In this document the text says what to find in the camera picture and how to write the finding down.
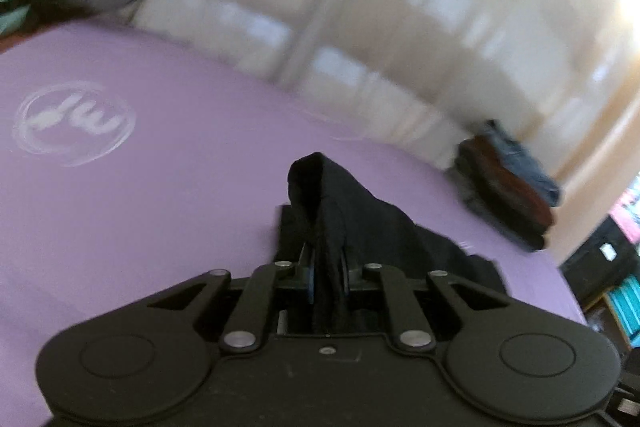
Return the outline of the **black pants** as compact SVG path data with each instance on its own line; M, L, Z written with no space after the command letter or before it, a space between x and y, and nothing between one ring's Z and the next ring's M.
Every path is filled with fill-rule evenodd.
M442 270L505 294L494 262L465 254L446 236L416 225L398 207L376 198L345 168L316 152L288 170L288 205L281 207L277 261L295 261L303 243L316 248L314 325L327 333L347 327L347 303L338 300L338 255L393 265L409 279Z

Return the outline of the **grey folded garment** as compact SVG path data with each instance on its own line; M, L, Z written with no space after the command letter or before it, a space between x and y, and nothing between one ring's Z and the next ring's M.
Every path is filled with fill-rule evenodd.
M485 203L480 199L480 195L476 193L472 182L468 178L465 178L465 176L463 176L456 167L449 167L446 170L446 175L448 176L449 181L454 184L458 197L467 210L474 213L474 215L479 217L480 220L485 221L505 239L509 239L511 243L518 245L522 251L532 253L537 250L535 244L527 242L526 239L523 239L523 237L519 236L518 233L509 229L488 209Z

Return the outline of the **maroon folded garment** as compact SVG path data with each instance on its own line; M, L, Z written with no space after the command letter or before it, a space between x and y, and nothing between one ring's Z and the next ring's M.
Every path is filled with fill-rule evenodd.
M474 136L470 150L480 176L491 191L526 219L537 233L546 233L554 223L554 216L533 187L503 167L495 147L484 136Z

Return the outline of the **black folded garment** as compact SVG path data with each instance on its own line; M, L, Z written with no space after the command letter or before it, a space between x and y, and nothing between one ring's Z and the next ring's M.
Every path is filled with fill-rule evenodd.
M532 225L523 219L516 211L498 197L484 179L480 176L477 165L471 156L471 140L465 140L458 145L458 153L454 165L460 169L465 178L468 178L480 199L485 203L488 209L509 229L518 233L527 242L535 244L537 251L546 247L546 239L544 234L537 233Z

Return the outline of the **purple bed sheet with logo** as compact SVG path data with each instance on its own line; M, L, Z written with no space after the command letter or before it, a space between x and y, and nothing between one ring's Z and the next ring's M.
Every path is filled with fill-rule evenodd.
M513 297L582 321L551 257L468 213L431 165L182 46L71 24L1 54L2 424L48 419L34 364L61 329L267 262L288 169L314 152L494 260Z

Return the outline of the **blue folded jeans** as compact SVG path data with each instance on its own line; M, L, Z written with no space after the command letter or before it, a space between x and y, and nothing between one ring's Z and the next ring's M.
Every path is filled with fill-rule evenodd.
M559 184L548 176L524 145L504 130L498 120L486 120L482 135L496 150L503 167L526 182L550 207L560 205L563 193Z

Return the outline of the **black side cabinet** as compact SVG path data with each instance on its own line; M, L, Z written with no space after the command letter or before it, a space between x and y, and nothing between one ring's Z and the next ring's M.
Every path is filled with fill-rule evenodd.
M639 249L610 217L562 265L587 325L623 355L639 346Z

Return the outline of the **cream sheer curtain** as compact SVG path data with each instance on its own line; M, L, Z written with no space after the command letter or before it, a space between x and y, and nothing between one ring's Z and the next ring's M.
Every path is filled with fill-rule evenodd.
M495 118L569 190L636 91L631 0L143 0L134 22L432 164Z

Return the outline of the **brown bed cover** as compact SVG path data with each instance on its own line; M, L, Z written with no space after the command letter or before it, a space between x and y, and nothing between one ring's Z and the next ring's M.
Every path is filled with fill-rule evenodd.
M0 38L0 53L6 53L6 51L14 48L14 46L18 46L19 44L28 41L31 38L35 38L41 34L45 34L55 27L58 27L58 24L39 26L34 30L17 31L11 35L4 35Z

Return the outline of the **teal pillow with black stripe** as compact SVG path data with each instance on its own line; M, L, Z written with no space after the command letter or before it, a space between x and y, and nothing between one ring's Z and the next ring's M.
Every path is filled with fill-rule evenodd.
M30 0L1 0L2 37L18 31L26 20Z

